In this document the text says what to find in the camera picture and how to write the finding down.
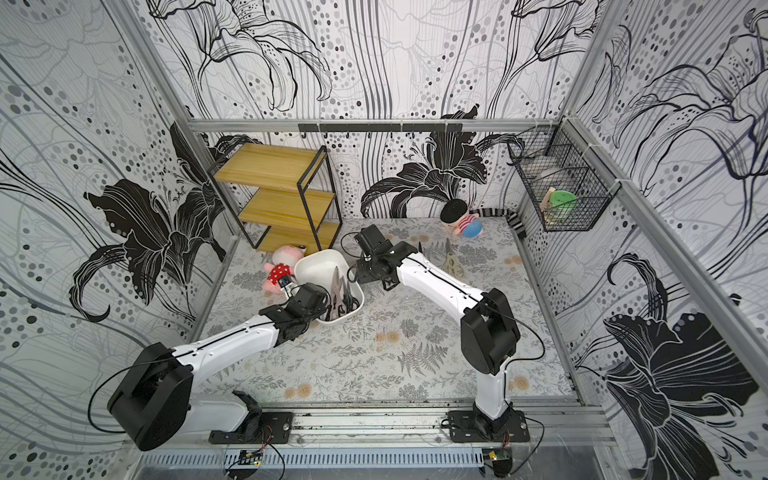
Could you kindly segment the white plastic storage box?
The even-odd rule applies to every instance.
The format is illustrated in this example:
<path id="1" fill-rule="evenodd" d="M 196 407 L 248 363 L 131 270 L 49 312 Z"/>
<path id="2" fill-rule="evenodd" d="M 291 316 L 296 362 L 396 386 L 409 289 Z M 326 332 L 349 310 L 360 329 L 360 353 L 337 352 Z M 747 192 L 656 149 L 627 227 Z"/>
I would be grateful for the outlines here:
<path id="1" fill-rule="evenodd" d="M 359 300 L 360 307 L 354 312 L 341 317 L 339 320 L 326 322 L 325 317 L 320 319 L 322 324 L 330 325 L 345 320 L 353 315 L 364 305 L 365 295 L 357 282 L 350 281 L 348 273 L 349 265 L 345 257 L 337 250 L 328 249 L 313 253 L 301 259 L 295 266 L 296 278 L 300 284 L 314 283 L 324 287 L 331 295 L 332 274 L 338 268 L 340 273 L 348 280 L 352 294 Z"/>

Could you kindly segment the beige handled scissors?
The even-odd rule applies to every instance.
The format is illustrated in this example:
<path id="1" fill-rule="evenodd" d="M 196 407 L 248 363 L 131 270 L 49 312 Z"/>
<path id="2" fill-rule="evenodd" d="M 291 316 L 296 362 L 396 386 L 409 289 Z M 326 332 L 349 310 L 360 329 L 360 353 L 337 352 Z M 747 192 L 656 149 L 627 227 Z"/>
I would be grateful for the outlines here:
<path id="1" fill-rule="evenodd" d="M 445 259 L 441 269 L 456 279 L 463 280 L 465 278 L 465 269 L 449 239 L 445 240 Z"/>

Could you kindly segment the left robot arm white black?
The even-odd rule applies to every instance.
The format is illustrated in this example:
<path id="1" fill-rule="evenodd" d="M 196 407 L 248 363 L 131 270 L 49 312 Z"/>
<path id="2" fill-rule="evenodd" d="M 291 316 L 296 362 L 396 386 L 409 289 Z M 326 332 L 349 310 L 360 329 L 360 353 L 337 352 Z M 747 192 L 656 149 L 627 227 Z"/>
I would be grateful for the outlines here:
<path id="1" fill-rule="evenodd" d="M 323 287 L 296 286 L 281 304 L 267 306 L 229 330 L 189 344 L 146 347 L 121 371 L 107 409 L 141 451 L 183 436 L 207 434 L 214 444 L 271 441 L 286 435 L 292 418 L 272 421 L 250 394 L 197 395 L 201 383 L 244 358 L 303 335 L 326 315 L 330 296 Z"/>

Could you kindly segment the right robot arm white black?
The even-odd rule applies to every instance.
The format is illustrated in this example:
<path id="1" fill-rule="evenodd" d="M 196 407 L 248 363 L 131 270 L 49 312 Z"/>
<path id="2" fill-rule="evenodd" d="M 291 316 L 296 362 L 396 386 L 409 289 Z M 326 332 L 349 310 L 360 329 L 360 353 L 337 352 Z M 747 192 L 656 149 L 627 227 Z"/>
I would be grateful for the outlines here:
<path id="1" fill-rule="evenodd" d="M 521 338 L 505 294 L 472 287 L 430 262 L 413 245 L 392 244 L 370 225 L 354 235 L 361 249 L 356 277 L 361 284 L 379 281 L 386 290 L 409 287 L 442 308 L 460 327 L 460 348 L 477 373 L 476 411 L 488 421 L 501 419 L 506 403 L 506 367 Z"/>

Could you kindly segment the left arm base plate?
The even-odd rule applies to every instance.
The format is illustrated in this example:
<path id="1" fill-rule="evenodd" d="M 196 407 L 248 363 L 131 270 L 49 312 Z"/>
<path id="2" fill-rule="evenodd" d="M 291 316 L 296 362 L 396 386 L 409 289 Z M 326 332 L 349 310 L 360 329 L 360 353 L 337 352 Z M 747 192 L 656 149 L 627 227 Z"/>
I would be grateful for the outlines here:
<path id="1" fill-rule="evenodd" d="M 293 427 L 292 412 L 267 411 L 249 413 L 235 430 L 214 430 L 208 441 L 214 445 L 267 444 L 283 445 L 289 442 Z"/>

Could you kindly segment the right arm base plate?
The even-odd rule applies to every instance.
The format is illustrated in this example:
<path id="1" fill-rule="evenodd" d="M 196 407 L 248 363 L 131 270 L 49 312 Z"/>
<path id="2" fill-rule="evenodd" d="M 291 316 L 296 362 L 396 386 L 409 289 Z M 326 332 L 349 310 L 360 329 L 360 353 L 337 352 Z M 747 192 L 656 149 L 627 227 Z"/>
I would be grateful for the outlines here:
<path id="1" fill-rule="evenodd" d="M 511 408 L 497 419 L 490 419 L 479 410 L 449 411 L 441 427 L 448 430 L 454 443 L 525 443 L 530 440 L 524 414 Z"/>

